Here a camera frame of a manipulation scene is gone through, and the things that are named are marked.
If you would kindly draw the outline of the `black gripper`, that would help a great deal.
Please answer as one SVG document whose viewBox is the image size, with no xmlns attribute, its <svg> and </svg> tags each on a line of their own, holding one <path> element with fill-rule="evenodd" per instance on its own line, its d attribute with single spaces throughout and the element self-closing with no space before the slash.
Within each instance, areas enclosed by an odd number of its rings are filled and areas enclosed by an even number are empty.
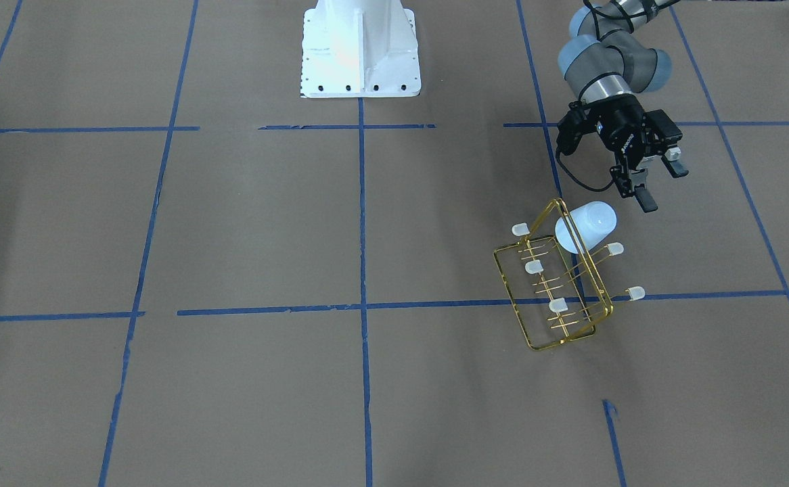
<svg viewBox="0 0 789 487">
<path fill-rule="evenodd" d="M 678 124 L 661 109 L 645 111 L 630 93 L 589 103 L 587 115 L 604 147 L 614 154 L 614 182 L 630 183 L 631 197 L 642 212 L 656 212 L 658 204 L 646 187 L 651 163 L 660 160 L 673 179 L 689 175 L 679 147 L 683 133 Z"/>
</svg>

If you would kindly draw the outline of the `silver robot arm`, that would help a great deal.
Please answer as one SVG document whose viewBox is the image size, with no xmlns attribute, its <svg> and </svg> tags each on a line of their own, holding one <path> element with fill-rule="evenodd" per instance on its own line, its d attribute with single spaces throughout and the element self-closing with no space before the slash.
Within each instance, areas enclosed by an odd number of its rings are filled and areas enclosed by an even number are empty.
<svg viewBox="0 0 789 487">
<path fill-rule="evenodd" d="M 585 135 L 597 135 L 614 155 L 609 186 L 622 198 L 635 198 L 646 213 L 658 207 L 646 188 L 654 161 L 674 179 L 688 174 L 680 160 L 682 130 L 665 111 L 646 111 L 637 97 L 661 89 L 672 75 L 670 56 L 635 38 L 638 28 L 670 6 L 586 1 L 570 20 L 570 40 L 558 55 L 559 71 L 576 98 L 558 123 L 555 157 L 574 154 Z"/>
</svg>

